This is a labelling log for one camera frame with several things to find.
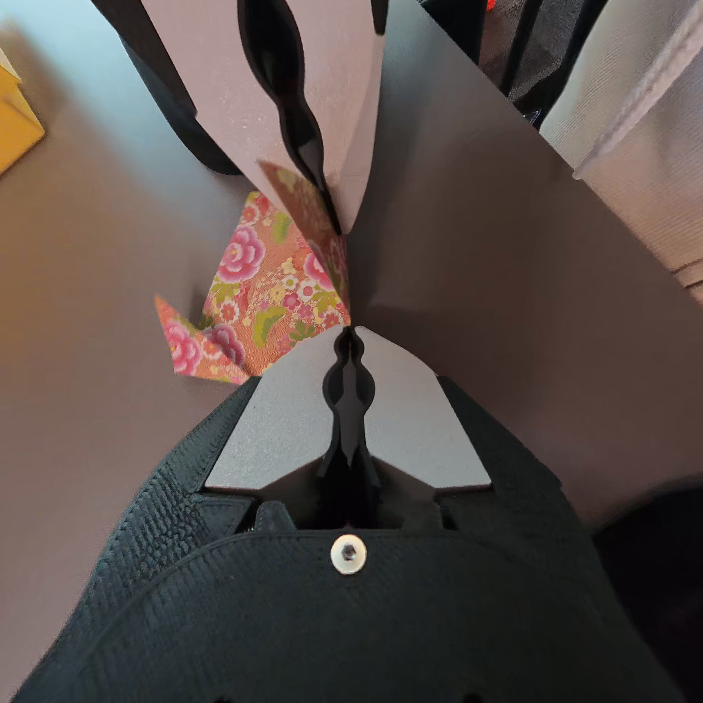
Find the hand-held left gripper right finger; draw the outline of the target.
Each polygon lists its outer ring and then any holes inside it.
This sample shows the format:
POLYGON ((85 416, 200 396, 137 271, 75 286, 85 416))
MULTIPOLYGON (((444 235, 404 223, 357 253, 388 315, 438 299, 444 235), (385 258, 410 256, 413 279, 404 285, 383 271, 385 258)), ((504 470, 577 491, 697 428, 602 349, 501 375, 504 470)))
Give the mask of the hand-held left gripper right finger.
POLYGON ((491 479, 435 372, 365 327, 354 329, 373 382, 365 446, 382 470, 427 493, 491 487, 491 479))

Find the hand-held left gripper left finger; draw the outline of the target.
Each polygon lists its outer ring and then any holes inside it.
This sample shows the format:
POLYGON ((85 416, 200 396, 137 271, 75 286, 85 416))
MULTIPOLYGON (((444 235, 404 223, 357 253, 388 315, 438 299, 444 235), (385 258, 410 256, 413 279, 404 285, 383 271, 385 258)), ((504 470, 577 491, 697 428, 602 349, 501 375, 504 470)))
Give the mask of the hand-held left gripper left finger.
POLYGON ((232 494, 312 494, 332 445, 334 412, 323 382, 338 361, 332 327, 297 343, 263 372, 205 480, 232 494))

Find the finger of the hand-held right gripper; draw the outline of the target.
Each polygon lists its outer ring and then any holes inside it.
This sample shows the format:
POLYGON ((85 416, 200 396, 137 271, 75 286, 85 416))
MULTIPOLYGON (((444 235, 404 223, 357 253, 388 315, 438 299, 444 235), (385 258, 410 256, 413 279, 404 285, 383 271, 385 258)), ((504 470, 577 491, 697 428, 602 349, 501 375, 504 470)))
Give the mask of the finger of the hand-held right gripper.
POLYGON ((304 97, 342 233, 353 228, 373 160, 384 32, 371 1, 287 1, 302 41, 304 97))
POLYGON ((304 95, 303 1, 145 1, 201 127, 259 190, 259 162, 303 175, 335 208, 323 137, 304 95))

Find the floral origami paper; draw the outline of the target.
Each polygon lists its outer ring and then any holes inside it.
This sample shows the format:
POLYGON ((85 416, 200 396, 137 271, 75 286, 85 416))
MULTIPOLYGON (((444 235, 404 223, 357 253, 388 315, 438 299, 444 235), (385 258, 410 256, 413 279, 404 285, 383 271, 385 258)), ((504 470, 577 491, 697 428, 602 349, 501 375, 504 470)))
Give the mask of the floral origami paper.
POLYGON ((200 323, 155 297, 177 375, 239 386, 303 341, 350 324, 346 241, 322 196, 294 171, 259 165, 282 207, 249 194, 200 323))

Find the yellow box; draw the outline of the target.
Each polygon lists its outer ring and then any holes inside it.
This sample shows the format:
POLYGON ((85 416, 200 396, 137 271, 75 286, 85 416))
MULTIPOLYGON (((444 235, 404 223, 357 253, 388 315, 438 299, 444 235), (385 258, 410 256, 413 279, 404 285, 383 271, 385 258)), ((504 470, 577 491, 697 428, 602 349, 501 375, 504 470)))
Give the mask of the yellow box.
POLYGON ((22 92, 22 80, 1 51, 1 174, 28 154, 46 132, 22 92))

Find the black mesh chair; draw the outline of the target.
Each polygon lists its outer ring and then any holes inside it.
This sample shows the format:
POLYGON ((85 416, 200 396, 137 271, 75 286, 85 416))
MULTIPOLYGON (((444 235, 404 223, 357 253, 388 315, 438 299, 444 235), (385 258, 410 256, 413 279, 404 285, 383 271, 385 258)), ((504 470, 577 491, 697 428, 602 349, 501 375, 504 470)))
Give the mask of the black mesh chair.
POLYGON ((563 93, 606 1, 420 1, 535 129, 563 93))

